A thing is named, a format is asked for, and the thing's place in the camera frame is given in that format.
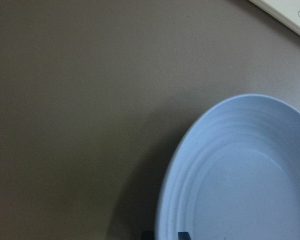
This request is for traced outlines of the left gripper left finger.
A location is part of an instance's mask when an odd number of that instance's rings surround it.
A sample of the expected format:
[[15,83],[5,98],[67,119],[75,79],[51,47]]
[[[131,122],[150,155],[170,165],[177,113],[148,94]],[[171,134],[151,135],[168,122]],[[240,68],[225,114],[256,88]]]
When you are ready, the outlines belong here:
[[154,240],[155,234],[153,231],[146,230],[141,233],[141,240]]

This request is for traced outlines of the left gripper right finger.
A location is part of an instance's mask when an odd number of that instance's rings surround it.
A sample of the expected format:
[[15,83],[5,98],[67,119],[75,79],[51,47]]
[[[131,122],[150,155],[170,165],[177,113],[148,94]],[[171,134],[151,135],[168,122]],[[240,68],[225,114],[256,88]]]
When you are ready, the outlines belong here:
[[178,240],[191,240],[189,232],[187,231],[178,232]]

